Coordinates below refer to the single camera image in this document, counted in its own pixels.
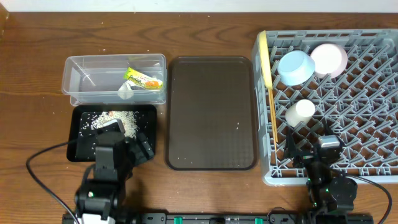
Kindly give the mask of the cream cup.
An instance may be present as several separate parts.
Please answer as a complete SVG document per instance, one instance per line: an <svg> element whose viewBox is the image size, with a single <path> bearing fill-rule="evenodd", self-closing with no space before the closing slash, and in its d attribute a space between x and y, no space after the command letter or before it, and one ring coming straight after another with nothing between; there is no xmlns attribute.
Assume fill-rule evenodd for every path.
<svg viewBox="0 0 398 224"><path fill-rule="evenodd" d="M307 124L315 111L315 105L310 100L299 100L287 109L285 120L288 125L294 128L300 122Z"/></svg>

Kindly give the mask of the rice leftovers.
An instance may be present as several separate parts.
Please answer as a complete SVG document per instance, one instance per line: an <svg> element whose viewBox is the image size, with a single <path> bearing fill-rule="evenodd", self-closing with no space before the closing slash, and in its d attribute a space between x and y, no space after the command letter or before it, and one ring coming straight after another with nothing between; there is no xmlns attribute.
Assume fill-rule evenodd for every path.
<svg viewBox="0 0 398 224"><path fill-rule="evenodd" d="M133 111L104 111L84 112L78 120L78 137L83 137L96 129L104 128L118 119L124 128L124 135L129 138L136 138L137 124Z"/></svg>

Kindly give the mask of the white napkin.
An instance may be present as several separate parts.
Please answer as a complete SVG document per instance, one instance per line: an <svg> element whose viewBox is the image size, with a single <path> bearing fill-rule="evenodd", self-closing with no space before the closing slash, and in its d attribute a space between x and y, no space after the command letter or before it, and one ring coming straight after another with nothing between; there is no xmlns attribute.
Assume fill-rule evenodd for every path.
<svg viewBox="0 0 398 224"><path fill-rule="evenodd" d="M129 99L133 97L134 90L137 88L136 84L130 80L124 82L118 90L118 96L123 99Z"/></svg>

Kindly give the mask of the wooden chopstick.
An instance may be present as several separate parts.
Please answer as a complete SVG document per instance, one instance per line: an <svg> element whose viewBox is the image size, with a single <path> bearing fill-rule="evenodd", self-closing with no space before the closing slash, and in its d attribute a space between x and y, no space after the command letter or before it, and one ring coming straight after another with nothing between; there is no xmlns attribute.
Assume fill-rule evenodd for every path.
<svg viewBox="0 0 398 224"><path fill-rule="evenodd" d="M274 138L274 144L276 145L278 142L277 138L277 127L276 127L276 119L275 119L275 107L274 107L274 97L273 97L273 89L268 88L269 94L269 105L270 105L270 113L271 113L271 123L272 123L272 132Z"/></svg>
<svg viewBox="0 0 398 224"><path fill-rule="evenodd" d="M276 113L275 113L275 104L274 104L274 94L273 89L269 89L269 102L270 102L270 109L271 109L271 118L272 118L272 130L274 135L274 147L275 151L277 151L277 144L278 144L278 133L277 133L277 122L276 122Z"/></svg>

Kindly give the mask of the green orange snack wrapper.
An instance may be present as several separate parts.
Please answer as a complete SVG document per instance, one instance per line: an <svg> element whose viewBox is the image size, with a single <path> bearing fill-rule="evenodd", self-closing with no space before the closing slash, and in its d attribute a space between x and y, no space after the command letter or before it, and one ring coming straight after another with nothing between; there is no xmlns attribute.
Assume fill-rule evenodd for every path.
<svg viewBox="0 0 398 224"><path fill-rule="evenodd" d="M160 90L163 87L162 80L145 75L131 67L126 70L124 79L130 86L138 86L145 90Z"/></svg>

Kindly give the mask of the light blue bowl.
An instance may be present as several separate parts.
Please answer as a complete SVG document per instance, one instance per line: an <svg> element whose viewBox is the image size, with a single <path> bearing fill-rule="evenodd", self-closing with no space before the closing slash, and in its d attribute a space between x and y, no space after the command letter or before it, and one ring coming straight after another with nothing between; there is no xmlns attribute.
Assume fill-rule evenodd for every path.
<svg viewBox="0 0 398 224"><path fill-rule="evenodd" d="M277 66L280 81L287 86L307 81L315 72L315 62L305 52L294 50L284 55Z"/></svg>

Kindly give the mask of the pink bowl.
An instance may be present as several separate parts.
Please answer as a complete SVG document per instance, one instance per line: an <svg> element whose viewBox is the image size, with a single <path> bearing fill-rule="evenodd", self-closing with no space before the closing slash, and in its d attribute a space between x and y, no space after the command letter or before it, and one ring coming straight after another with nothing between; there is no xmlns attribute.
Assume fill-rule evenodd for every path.
<svg viewBox="0 0 398 224"><path fill-rule="evenodd" d="M321 44L316 47L310 57L315 62L315 75L318 78L335 78L341 75L348 63L348 55L344 48L337 44Z"/></svg>

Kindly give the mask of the yellow plate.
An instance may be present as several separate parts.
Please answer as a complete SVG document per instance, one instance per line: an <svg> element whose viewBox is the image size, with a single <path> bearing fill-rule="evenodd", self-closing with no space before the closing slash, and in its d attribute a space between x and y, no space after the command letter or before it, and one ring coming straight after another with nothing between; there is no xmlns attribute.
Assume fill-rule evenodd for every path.
<svg viewBox="0 0 398 224"><path fill-rule="evenodd" d="M266 31L259 33L258 46L264 85L266 88L272 89L272 73Z"/></svg>

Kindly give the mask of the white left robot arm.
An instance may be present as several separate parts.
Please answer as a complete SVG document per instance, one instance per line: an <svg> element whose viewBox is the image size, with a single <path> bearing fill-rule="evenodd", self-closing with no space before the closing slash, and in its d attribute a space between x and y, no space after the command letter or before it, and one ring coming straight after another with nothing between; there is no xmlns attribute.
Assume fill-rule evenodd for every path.
<svg viewBox="0 0 398 224"><path fill-rule="evenodd" d="M118 132L100 134L95 163L85 171L75 194L76 223L140 223L141 215L123 206L126 181L135 166L153 157L144 133L135 139Z"/></svg>

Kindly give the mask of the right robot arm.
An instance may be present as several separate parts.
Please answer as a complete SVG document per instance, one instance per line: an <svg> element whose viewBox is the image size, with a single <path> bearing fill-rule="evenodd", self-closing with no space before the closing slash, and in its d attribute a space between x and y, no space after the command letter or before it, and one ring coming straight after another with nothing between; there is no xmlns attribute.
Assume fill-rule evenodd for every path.
<svg viewBox="0 0 398 224"><path fill-rule="evenodd" d="M343 174L332 174L331 165L340 158L344 142L330 129L318 138L309 151L301 151L295 145L292 130L286 135L284 157L293 160L294 167L307 172L307 188L313 203L298 223L348 223L348 212L354 209L358 185Z"/></svg>

